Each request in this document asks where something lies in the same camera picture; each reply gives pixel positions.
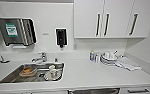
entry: faucet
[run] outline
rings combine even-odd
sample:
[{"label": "faucet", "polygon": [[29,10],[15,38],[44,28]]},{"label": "faucet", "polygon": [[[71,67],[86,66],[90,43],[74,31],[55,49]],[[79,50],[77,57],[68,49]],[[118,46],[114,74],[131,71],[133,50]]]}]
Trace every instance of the faucet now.
[{"label": "faucet", "polygon": [[41,52],[41,53],[38,53],[38,54],[41,54],[41,58],[32,59],[32,62],[37,62],[39,60],[41,60],[42,62],[46,62],[47,61],[47,57],[46,57],[46,53],[45,52]]}]

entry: black soap dispenser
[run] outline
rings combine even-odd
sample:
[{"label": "black soap dispenser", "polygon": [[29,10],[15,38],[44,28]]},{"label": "black soap dispenser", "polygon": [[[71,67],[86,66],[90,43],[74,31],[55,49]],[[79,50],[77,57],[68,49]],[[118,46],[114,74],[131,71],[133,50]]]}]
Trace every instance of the black soap dispenser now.
[{"label": "black soap dispenser", "polygon": [[56,34],[57,45],[60,45],[60,48],[63,48],[64,45],[67,45],[66,29],[56,29]]}]

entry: sink basin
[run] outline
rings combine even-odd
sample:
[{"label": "sink basin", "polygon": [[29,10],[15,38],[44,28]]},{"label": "sink basin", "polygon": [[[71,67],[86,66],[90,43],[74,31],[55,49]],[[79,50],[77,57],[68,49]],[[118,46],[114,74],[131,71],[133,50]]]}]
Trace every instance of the sink basin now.
[{"label": "sink basin", "polygon": [[[60,77],[54,80],[46,80],[44,75],[49,72],[49,66],[54,65],[59,70]],[[32,77],[21,77],[19,73],[26,67],[37,69],[37,73]],[[46,64],[24,64],[15,69],[12,73],[0,81],[0,83],[20,83],[20,82],[41,82],[41,81],[58,81],[62,78],[64,63],[46,63]]]}]

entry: white wall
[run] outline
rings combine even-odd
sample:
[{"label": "white wall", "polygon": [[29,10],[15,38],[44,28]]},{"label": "white wall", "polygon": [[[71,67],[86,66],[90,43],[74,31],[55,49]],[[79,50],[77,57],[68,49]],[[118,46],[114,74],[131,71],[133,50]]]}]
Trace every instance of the white wall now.
[{"label": "white wall", "polygon": [[[125,51],[127,39],[74,39],[73,3],[0,2],[0,17],[31,18],[34,21],[37,43],[27,49],[6,47],[0,38],[1,53],[71,52],[118,50]],[[67,28],[68,46],[63,51],[56,45],[56,28]]]},{"label": "white wall", "polygon": [[150,33],[145,39],[129,39],[126,52],[150,63]]},{"label": "white wall", "polygon": [[0,17],[2,18],[31,18],[34,22],[37,43],[25,50],[14,50],[11,47],[8,52],[37,52],[60,51],[56,45],[56,28],[66,28],[68,46],[64,51],[73,49],[73,4],[72,3],[30,3],[30,2],[2,2],[0,3]]}]

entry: drawer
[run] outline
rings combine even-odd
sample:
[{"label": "drawer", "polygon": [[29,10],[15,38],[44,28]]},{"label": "drawer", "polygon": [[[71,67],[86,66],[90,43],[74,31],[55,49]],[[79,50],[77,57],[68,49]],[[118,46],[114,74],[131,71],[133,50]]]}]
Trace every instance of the drawer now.
[{"label": "drawer", "polygon": [[119,94],[150,94],[150,87],[121,88]]}]

